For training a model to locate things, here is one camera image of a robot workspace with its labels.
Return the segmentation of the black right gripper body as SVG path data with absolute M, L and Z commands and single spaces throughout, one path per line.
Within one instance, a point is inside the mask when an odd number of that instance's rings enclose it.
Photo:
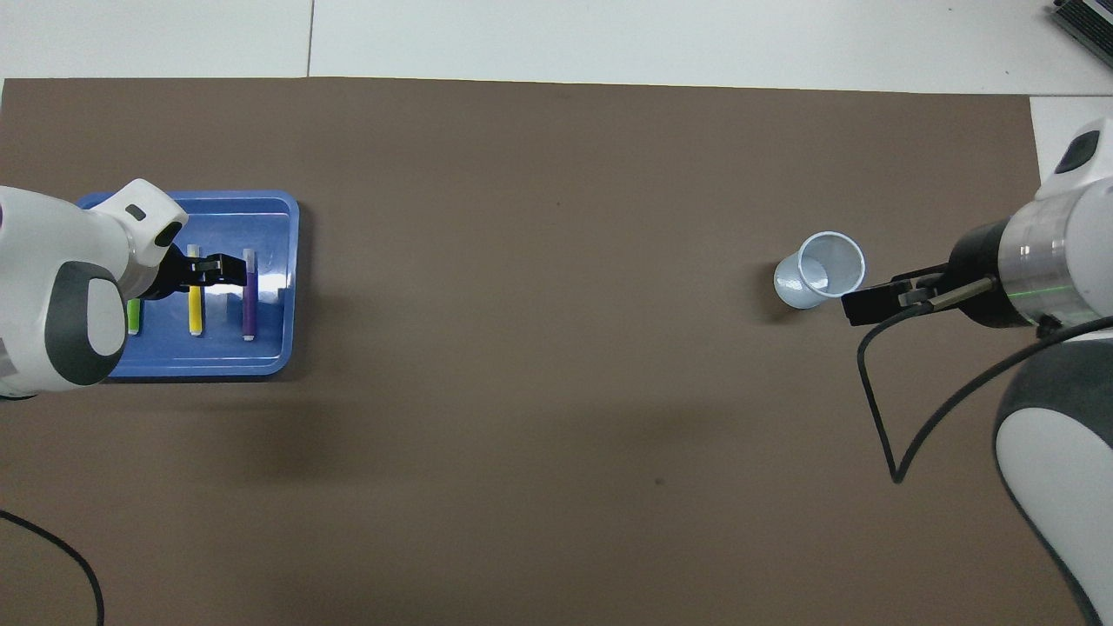
M 982 278 L 993 281 L 993 288 L 957 305 L 964 316 L 991 329 L 1030 326 L 1009 301 L 999 274 L 1001 241 L 1006 222 L 994 222 L 967 231 L 951 250 L 946 267 L 946 290 L 962 288 Z

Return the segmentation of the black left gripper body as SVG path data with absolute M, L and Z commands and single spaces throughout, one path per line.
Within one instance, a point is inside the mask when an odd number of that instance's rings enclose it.
M 139 300 L 156 301 L 170 297 L 174 293 L 187 292 L 191 286 L 191 257 L 171 244 L 164 254 L 150 285 L 139 294 Z

